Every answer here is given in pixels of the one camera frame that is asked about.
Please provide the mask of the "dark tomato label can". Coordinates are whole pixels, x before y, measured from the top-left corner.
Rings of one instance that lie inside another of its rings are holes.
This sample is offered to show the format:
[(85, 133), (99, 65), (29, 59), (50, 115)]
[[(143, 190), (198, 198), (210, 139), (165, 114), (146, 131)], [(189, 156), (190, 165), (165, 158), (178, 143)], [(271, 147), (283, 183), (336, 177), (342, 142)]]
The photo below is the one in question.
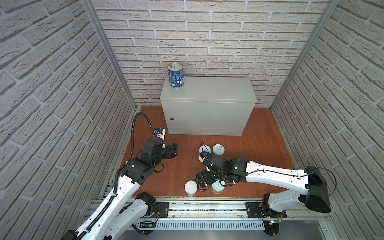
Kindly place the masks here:
[(196, 183), (200, 192), (206, 192), (210, 187), (204, 177), (197, 176)]

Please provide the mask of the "blue label tin can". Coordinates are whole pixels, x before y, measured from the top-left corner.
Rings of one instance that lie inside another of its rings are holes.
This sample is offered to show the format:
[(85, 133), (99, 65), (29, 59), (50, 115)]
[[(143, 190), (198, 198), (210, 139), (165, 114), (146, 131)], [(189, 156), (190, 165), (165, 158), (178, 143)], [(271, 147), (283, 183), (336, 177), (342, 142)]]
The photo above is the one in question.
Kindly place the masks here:
[(184, 85), (183, 65), (179, 63), (170, 63), (168, 65), (168, 72), (171, 87), (181, 88)]

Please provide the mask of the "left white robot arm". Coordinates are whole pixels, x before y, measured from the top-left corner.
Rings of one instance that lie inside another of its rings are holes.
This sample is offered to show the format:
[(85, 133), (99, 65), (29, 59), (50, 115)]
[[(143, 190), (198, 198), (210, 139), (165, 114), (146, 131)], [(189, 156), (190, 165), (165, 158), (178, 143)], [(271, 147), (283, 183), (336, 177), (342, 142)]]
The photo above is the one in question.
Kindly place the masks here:
[(151, 216), (155, 211), (155, 197), (139, 194), (123, 210), (128, 199), (141, 187), (162, 160), (178, 156), (178, 144), (166, 143), (163, 138), (152, 136), (134, 158), (118, 169), (114, 187), (107, 198), (77, 230), (69, 230), (63, 240), (116, 240), (139, 218)]

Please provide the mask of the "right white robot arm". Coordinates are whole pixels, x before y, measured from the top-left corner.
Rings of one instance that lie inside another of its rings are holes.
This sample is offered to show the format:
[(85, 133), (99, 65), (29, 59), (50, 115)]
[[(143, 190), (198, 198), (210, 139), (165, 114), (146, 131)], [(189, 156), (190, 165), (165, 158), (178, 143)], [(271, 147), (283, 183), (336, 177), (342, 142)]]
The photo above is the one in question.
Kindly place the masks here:
[(227, 161), (219, 155), (202, 151), (199, 160), (205, 170), (198, 173), (198, 187), (205, 189), (219, 183), (232, 187), (238, 183), (261, 183), (284, 188), (278, 194), (266, 193), (259, 209), (264, 218), (276, 218), (286, 210), (306, 207), (318, 213), (330, 213), (328, 186), (321, 171), (312, 166), (305, 170), (290, 170), (262, 165), (247, 159)]

